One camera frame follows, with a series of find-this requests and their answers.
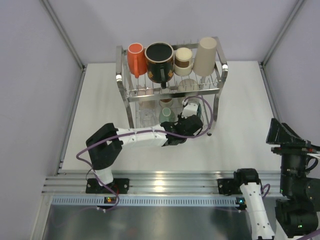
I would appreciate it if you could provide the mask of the teal cup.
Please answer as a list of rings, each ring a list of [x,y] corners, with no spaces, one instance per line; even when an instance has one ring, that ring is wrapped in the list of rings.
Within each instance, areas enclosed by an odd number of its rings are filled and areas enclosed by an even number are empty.
[[[158,120],[160,124],[164,122],[174,123],[176,121],[176,115],[169,107],[164,107],[159,113]]]

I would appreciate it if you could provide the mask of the cream mug green inside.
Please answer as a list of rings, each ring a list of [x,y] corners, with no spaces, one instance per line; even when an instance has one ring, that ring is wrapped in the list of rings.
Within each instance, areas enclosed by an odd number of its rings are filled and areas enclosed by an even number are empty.
[[[179,85],[178,85],[178,89],[177,89],[177,93],[182,93],[182,92],[193,92],[193,91],[198,91],[199,90],[199,85],[198,82],[191,79],[191,78],[187,78],[187,79],[183,79]],[[178,99],[179,103],[181,105],[183,105],[183,101],[186,97],[180,97]],[[200,100],[198,98],[189,98],[188,101],[190,103],[194,103],[194,104],[199,104]]]

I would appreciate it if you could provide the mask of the clear glass cup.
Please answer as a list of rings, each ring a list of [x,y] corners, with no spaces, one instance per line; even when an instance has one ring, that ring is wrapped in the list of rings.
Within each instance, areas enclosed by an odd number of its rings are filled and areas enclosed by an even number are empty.
[[[139,115],[141,128],[152,127],[157,124],[155,112],[152,109],[142,109]]]

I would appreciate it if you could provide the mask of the steel two-tier dish rack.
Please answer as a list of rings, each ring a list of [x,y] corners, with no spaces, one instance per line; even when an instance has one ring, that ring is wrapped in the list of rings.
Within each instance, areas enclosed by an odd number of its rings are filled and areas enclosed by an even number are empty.
[[[200,77],[195,73],[188,75],[189,78],[197,81],[198,91],[177,92],[179,83],[184,80],[183,77],[174,75],[172,80],[167,83],[169,93],[161,93],[161,86],[158,83],[152,83],[148,80],[147,74],[134,78],[129,71],[127,61],[127,50],[123,49],[121,45],[116,47],[116,83],[124,103],[127,114],[128,124],[130,128],[140,128],[140,114],[133,115],[130,103],[158,101],[166,97],[172,99],[179,99],[181,97],[200,97],[202,120],[204,125],[209,127],[206,132],[211,136],[214,132],[218,120],[219,100],[228,76],[228,63],[225,57],[221,42],[217,36],[214,37],[217,41],[216,54],[219,58],[221,71],[218,66],[214,66],[214,71],[211,75]]]

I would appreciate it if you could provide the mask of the steel cup cream brown sleeve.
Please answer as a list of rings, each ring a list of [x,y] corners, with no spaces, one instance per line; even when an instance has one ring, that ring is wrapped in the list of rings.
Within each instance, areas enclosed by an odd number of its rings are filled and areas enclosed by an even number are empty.
[[[174,55],[174,72],[176,75],[184,77],[192,72],[193,52],[187,47],[180,47]]]

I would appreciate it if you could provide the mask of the beige paper cup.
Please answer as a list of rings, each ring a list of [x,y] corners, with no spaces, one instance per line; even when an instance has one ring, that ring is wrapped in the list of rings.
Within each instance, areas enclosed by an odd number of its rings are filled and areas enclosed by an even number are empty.
[[[207,77],[214,71],[216,64],[217,41],[213,37],[204,37],[198,43],[193,62],[193,72],[200,77]]]

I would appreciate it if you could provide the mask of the black mug with orange print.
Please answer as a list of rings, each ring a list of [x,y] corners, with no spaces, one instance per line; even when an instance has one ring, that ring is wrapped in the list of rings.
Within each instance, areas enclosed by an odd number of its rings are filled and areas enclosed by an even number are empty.
[[[167,88],[174,75],[174,49],[165,42],[150,44],[145,50],[146,68],[148,78],[161,85],[162,89]]]

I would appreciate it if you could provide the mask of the dark teal mug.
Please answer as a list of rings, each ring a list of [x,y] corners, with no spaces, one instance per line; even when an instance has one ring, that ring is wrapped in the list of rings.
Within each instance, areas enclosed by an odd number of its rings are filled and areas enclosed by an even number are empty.
[[[196,116],[197,116],[201,121],[203,121],[203,120],[202,120],[202,106],[201,106],[200,103],[198,104],[198,107],[197,107]]]

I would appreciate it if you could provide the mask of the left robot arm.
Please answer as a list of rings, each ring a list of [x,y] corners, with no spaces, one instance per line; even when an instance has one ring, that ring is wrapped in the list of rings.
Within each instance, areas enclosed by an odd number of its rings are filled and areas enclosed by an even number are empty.
[[[92,169],[98,177],[97,188],[103,193],[114,188],[111,166],[124,148],[176,146],[194,137],[202,128],[203,122],[197,115],[145,128],[116,128],[113,123],[106,123],[85,142]]]

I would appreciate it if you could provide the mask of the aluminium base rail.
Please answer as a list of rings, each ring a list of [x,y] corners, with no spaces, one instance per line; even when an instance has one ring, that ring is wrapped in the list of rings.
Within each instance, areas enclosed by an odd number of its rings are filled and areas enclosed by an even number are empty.
[[[66,170],[47,176],[42,193],[45,195],[84,194],[87,180],[93,178],[87,170]],[[113,177],[129,179],[131,195],[211,195],[218,193],[218,179],[233,178],[231,171],[120,171]]]

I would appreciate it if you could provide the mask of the aluminium frame post right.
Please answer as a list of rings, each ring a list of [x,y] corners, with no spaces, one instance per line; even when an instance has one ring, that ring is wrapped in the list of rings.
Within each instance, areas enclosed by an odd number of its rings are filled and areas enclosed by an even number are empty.
[[[275,54],[277,48],[280,46],[281,42],[283,41],[285,35],[289,31],[291,25],[294,23],[295,19],[303,9],[304,5],[306,4],[306,0],[296,0],[294,2],[294,5],[292,9],[289,11],[289,14],[285,18],[285,21],[283,22],[282,26],[280,27],[278,33],[276,34],[274,40],[272,41],[272,44],[268,51],[266,52],[262,62],[260,63],[261,69],[264,69],[272,56]]]

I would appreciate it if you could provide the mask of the aluminium frame post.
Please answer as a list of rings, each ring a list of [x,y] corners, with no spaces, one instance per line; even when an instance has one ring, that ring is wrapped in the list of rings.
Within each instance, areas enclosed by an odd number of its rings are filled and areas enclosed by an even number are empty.
[[[294,2],[294,5],[292,9],[289,11],[289,14],[285,18],[285,21],[283,22],[282,26],[280,27],[278,33],[276,34],[274,40],[272,41],[272,44],[268,51],[266,52],[262,62],[260,63],[261,69],[264,69],[272,56],[275,54],[277,48],[280,46],[281,42],[283,41],[285,35],[289,31],[291,25],[294,23],[295,19],[303,9],[304,5],[306,4],[306,0],[296,0]]]
[[[49,0],[40,0],[39,1],[43,8],[45,9],[48,17],[52,21],[54,27],[58,31],[62,41],[64,42],[65,46],[67,47],[68,51],[70,52],[72,58],[76,62],[77,66],[80,68],[82,72],[85,71],[85,65],[81,60],[76,48],[74,47],[66,29],[64,28],[62,22],[60,21],[56,11],[54,10],[53,6],[51,5]]]

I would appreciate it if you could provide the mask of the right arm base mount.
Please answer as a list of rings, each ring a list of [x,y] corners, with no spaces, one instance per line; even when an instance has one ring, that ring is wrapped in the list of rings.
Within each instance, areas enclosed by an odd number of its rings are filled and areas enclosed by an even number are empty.
[[[217,179],[218,193],[224,196],[241,195],[239,183],[234,178]]]

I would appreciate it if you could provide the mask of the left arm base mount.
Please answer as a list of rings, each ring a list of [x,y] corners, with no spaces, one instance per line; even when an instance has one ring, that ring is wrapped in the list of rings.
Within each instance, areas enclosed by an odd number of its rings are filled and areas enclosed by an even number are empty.
[[[129,178],[114,178],[112,183],[107,184],[116,194],[127,194],[130,188]],[[86,194],[111,194],[111,192],[104,186],[100,185],[96,178],[89,178],[87,180]]]

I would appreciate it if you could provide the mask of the aluminium frame post left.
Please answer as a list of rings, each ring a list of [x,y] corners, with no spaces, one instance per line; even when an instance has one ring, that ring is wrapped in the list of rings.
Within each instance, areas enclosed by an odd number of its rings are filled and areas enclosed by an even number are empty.
[[[74,47],[66,29],[64,28],[62,22],[60,21],[56,11],[54,10],[53,6],[51,5],[49,0],[40,0],[39,1],[43,8],[45,9],[48,17],[52,21],[54,27],[58,31],[62,41],[64,42],[65,46],[67,47],[68,51],[70,52],[72,58],[76,62],[77,66],[80,68],[82,72],[85,71],[85,65],[81,60],[76,48]]]

